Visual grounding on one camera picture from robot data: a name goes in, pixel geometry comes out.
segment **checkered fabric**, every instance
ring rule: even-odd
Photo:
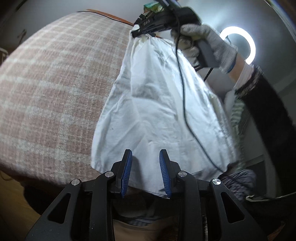
[[[98,176],[92,138],[131,28],[73,13],[11,54],[0,67],[0,169],[56,185]]]

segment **black handle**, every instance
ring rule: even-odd
[[[220,64],[217,62],[214,52],[209,43],[204,39],[194,41],[194,46],[197,46],[200,53],[197,60],[202,68],[218,68]]]

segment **gloved hand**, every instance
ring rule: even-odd
[[[237,47],[222,40],[214,29],[208,25],[185,24],[181,26],[180,32],[181,37],[178,48],[182,50],[184,56],[192,66],[197,65],[197,56],[199,54],[199,50],[196,46],[193,46],[193,42],[194,40],[203,38],[211,46],[222,71],[228,73],[233,68],[237,55]],[[176,42],[178,33],[175,30],[171,30],[171,36]]]

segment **white sleeve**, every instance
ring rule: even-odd
[[[240,87],[242,87],[251,78],[253,71],[254,71],[254,66],[248,65],[247,63],[245,63],[244,68],[239,76],[239,79],[237,80],[233,89],[237,90]]]

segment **white cloth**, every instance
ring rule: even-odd
[[[239,79],[235,83],[235,86],[233,87],[233,89],[237,90],[237,89],[241,88],[245,83],[247,83],[248,80],[251,78],[253,71],[254,71],[254,66],[248,65],[245,62],[244,68],[242,69]]]
[[[211,159],[223,171],[236,160],[234,140],[216,95],[204,84],[179,51],[185,82],[189,125]],[[109,171],[133,152],[129,185],[164,195],[159,151],[197,178],[211,180],[221,172],[206,158],[188,131],[182,105],[182,85],[172,41],[143,35],[130,37],[117,77],[96,126],[91,166]]]

